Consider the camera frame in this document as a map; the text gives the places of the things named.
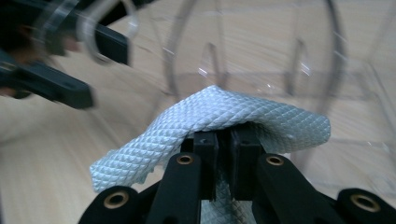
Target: black clamp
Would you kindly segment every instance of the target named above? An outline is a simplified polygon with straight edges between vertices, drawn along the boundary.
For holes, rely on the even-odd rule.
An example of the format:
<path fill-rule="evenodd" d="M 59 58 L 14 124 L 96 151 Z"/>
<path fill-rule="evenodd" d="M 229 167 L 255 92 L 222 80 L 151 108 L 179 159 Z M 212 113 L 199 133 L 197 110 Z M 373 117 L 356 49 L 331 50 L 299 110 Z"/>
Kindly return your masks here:
<path fill-rule="evenodd" d="M 257 223 L 396 223 L 396 210 L 366 190 L 344 189 L 337 200 L 316 191 L 287 158 L 265 153 L 249 124 L 195 133 L 160 182 L 140 193 L 120 186 L 101 192 L 79 223 L 200 223 L 201 200 L 216 199 L 220 169 L 232 198 L 252 201 Z"/>
<path fill-rule="evenodd" d="M 92 91 L 88 84 L 53 69 L 44 63 L 17 64 L 0 49 L 0 88 L 17 91 L 16 98 L 34 93 L 50 101 L 76 109 L 93 106 Z"/>

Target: brass insert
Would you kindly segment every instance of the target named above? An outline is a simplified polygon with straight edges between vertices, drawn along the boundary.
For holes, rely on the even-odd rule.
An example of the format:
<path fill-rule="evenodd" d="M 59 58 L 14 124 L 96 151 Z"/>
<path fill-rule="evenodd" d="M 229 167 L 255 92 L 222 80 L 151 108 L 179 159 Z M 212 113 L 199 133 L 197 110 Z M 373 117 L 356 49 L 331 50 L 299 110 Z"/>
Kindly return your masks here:
<path fill-rule="evenodd" d="M 177 162 L 178 164 L 182 164 L 182 165 L 188 165 L 191 164 L 194 161 L 194 159 L 191 156 L 179 156 L 177 157 Z"/>
<path fill-rule="evenodd" d="M 368 212 L 379 212 L 381 207 L 379 204 L 374 201 L 372 198 L 362 195 L 362 194 L 353 194 L 350 196 L 350 200 L 359 208 L 366 210 Z"/>
<path fill-rule="evenodd" d="M 129 195 L 126 191 L 120 190 L 108 195 L 105 198 L 104 206 L 108 209 L 116 209 L 125 205 L 129 200 Z"/>
<path fill-rule="evenodd" d="M 267 157 L 267 162 L 270 163 L 271 165 L 283 165 L 283 160 L 277 156 L 270 156 Z"/>

